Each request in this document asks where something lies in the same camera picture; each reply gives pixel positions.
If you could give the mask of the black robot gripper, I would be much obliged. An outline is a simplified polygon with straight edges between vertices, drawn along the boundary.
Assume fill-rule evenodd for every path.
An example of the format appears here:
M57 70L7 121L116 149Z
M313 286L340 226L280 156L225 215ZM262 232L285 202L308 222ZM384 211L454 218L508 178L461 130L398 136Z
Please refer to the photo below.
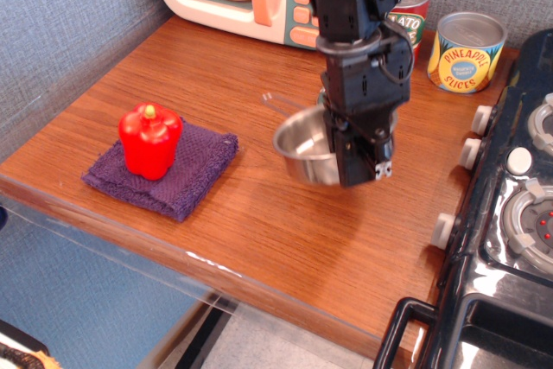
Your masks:
M380 27L354 42L320 36L326 58L324 122L340 185L354 187L391 175L397 108L410 99L414 52L401 27Z

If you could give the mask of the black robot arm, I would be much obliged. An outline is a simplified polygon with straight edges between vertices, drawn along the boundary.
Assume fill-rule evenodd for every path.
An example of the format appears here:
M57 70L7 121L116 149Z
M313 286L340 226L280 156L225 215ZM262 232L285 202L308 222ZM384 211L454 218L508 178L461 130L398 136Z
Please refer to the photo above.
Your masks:
M324 122L340 185L391 172L394 116L410 99L414 52L405 29L389 19L399 0L309 0L319 24L317 50Z

